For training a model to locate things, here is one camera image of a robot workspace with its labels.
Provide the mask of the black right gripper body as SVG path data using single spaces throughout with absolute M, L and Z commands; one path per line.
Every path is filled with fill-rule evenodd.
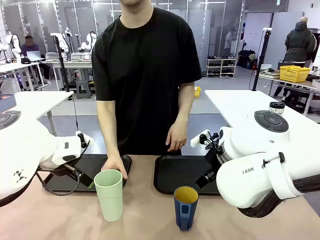
M 210 164 L 210 171 L 217 173 L 221 165 L 224 163 L 222 160 L 223 150 L 220 148 L 212 147 L 204 156 L 205 160 Z

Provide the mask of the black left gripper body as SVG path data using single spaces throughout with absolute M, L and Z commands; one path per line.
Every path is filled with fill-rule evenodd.
M 70 178 L 77 179 L 78 176 L 80 177 L 82 174 L 83 172 L 80 169 L 67 163 L 62 164 L 53 170 L 53 175 L 57 177 L 69 176 Z

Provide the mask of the person's right hand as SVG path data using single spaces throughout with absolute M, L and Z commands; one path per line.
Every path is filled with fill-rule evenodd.
M 104 163 L 104 165 L 101 168 L 101 171 L 105 170 L 117 170 L 120 171 L 122 174 L 122 177 L 127 180 L 128 179 L 128 174 L 127 171 L 124 167 L 123 160 L 119 155 L 115 156 L 109 156 Z

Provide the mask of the person's left hand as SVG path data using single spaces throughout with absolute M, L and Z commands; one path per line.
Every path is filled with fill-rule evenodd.
M 187 142 L 187 123 L 175 122 L 169 129 L 165 144 L 168 152 L 178 151 Z

